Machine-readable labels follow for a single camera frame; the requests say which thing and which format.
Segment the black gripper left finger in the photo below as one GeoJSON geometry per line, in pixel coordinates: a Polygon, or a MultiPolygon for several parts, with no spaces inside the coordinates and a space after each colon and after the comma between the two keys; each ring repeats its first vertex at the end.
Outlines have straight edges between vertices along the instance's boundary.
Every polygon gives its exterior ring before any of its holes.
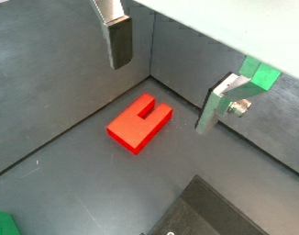
{"type": "Polygon", "coordinates": [[[107,41],[111,67],[117,70],[132,59],[132,18],[125,15],[120,0],[89,0],[107,41]]]}

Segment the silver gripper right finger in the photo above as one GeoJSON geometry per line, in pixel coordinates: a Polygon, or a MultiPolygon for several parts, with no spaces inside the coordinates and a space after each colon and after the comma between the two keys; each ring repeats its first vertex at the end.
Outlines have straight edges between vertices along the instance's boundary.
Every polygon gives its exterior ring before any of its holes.
{"type": "Polygon", "coordinates": [[[208,91],[195,127],[197,133],[204,135],[227,114],[243,116],[251,107],[247,99],[268,92],[280,75],[277,69],[245,56],[239,73],[228,73],[208,91]]]}

